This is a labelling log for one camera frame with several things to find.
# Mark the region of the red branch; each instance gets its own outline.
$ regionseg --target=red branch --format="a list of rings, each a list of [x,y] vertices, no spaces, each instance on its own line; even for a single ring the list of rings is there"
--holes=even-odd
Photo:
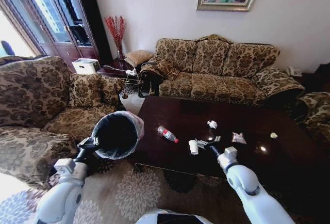
[[[124,32],[127,26],[126,19],[122,16],[120,17],[105,17],[105,21],[108,25],[108,28],[112,34],[114,42],[117,48],[120,48],[123,41]]]

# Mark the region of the black trash bag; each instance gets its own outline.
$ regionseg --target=black trash bag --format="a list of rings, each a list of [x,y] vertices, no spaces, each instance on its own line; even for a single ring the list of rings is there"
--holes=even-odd
[[[98,156],[121,159],[135,151],[144,135],[143,120],[128,111],[116,111],[104,116],[94,127],[92,138],[98,137]]]

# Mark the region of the crumpled paper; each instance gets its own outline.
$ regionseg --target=crumpled paper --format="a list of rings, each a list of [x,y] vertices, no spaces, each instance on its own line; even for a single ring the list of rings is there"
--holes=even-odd
[[[270,134],[270,138],[276,139],[278,135],[276,135],[274,132]]]
[[[237,134],[237,133],[233,132],[232,142],[238,142],[238,143],[246,144],[243,133]]]
[[[215,121],[207,121],[207,124],[210,126],[211,129],[216,129],[218,124]]]

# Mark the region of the patterned rug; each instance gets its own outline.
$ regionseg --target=patterned rug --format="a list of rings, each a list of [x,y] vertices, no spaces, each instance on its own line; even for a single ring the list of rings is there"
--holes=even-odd
[[[135,92],[122,100],[126,109],[135,114],[143,101]],[[143,167],[143,172],[136,174],[126,161],[95,160],[93,164],[97,166],[86,178],[75,224],[135,223],[152,209],[197,214],[213,223],[249,223],[239,198],[225,180],[150,167]],[[53,185],[57,181],[57,174],[50,178]],[[6,175],[0,175],[0,187],[0,223],[34,223],[37,203],[46,191],[29,188]],[[324,223],[306,206],[310,200],[304,200],[305,195],[295,195],[291,190],[267,190],[296,223]]]

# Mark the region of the white box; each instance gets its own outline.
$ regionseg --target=white box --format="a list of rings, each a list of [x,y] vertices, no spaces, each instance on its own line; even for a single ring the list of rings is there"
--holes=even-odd
[[[100,64],[95,59],[79,58],[72,65],[78,74],[93,74],[100,69]]]

